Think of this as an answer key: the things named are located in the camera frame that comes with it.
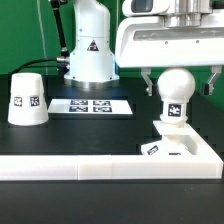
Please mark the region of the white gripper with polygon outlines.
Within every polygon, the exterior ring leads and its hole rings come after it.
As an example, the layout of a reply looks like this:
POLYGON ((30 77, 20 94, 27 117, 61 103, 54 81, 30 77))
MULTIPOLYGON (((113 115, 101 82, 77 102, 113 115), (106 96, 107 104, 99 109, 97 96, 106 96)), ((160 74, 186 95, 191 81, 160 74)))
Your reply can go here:
POLYGON ((211 66, 202 93, 213 94, 224 65, 224 1, 124 0, 122 12, 116 62, 124 68, 142 68, 149 96, 150 68, 176 66, 211 66))

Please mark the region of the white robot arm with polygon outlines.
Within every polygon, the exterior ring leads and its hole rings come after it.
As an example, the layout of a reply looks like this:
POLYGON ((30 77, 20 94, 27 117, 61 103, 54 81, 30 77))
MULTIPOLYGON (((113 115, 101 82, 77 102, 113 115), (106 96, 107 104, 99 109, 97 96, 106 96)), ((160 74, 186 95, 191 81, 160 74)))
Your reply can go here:
POLYGON ((224 67, 224 1, 124 0, 115 49, 109 47, 110 13, 97 0, 73 0, 75 49, 65 82, 104 87, 119 77, 115 68, 139 68, 148 85, 153 68, 208 66, 202 91, 210 95, 224 67))

